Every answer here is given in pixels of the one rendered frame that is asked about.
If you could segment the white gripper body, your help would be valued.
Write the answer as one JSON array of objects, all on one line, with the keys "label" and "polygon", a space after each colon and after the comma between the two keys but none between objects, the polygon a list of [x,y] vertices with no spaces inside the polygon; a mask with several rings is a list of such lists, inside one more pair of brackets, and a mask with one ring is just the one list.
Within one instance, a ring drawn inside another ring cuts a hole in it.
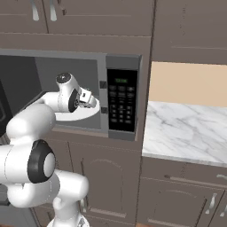
[{"label": "white gripper body", "polygon": [[96,99],[90,91],[83,91],[80,96],[79,105],[88,108],[95,108],[97,104]]}]

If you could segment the white microwave turntable plate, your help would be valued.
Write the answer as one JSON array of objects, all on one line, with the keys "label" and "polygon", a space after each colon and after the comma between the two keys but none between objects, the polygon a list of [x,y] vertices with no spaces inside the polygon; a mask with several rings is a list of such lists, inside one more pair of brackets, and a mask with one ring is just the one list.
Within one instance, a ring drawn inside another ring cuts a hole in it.
[{"label": "white microwave turntable plate", "polygon": [[78,107],[73,113],[55,113],[57,121],[79,121],[90,118],[98,113],[100,110],[100,104],[97,102],[95,107],[85,108]]}]

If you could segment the grey microwave oven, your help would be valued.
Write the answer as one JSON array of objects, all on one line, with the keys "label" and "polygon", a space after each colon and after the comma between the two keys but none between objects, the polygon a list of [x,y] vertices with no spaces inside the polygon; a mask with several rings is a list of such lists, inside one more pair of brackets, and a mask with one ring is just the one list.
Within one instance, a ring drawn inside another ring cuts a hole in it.
[{"label": "grey microwave oven", "polygon": [[13,117],[45,93],[58,92],[56,77],[70,73],[82,88],[91,91],[100,110],[87,119],[56,121],[54,129],[135,138],[139,55],[0,50],[0,56],[11,61],[10,100],[19,103]]}]

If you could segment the brown upper cupboard door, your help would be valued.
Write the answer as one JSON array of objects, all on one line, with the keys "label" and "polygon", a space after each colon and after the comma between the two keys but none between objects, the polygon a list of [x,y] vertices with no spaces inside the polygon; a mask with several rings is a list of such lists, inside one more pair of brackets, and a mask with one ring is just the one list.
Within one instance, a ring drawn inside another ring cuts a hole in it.
[{"label": "brown upper cupboard door", "polygon": [[35,5],[38,21],[33,20],[30,0],[0,0],[0,32],[46,34],[43,0],[35,0]]},{"label": "brown upper cupboard door", "polygon": [[153,60],[227,65],[227,0],[157,0]]},{"label": "brown upper cupboard door", "polygon": [[69,35],[141,35],[152,32],[154,0],[43,0],[50,33]]}]

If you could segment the dark microwave door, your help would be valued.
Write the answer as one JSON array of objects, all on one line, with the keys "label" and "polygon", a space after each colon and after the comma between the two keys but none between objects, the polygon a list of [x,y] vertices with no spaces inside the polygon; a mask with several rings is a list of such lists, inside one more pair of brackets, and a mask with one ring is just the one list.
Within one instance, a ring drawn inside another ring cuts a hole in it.
[{"label": "dark microwave door", "polygon": [[5,133],[6,126],[12,118],[12,110],[9,101],[11,95],[11,61],[0,56],[0,137]]}]

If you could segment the brown drawer front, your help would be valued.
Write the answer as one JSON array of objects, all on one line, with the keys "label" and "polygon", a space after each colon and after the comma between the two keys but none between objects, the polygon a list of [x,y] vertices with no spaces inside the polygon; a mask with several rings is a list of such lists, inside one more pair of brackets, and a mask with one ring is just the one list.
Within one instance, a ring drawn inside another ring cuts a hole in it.
[{"label": "brown drawer front", "polygon": [[227,176],[227,168],[175,160],[142,158],[142,177],[227,189],[227,181],[216,177],[217,175]]}]

